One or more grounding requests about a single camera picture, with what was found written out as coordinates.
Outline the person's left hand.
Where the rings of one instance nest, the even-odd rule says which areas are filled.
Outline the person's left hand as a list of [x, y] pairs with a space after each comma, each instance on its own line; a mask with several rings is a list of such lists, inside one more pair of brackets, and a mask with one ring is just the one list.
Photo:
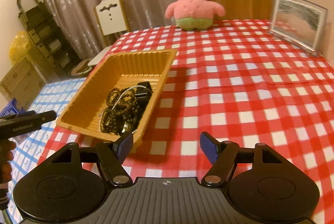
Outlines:
[[10, 161], [14, 159], [13, 150], [16, 144], [8, 139], [1, 140], [1, 183], [11, 180], [12, 167]]

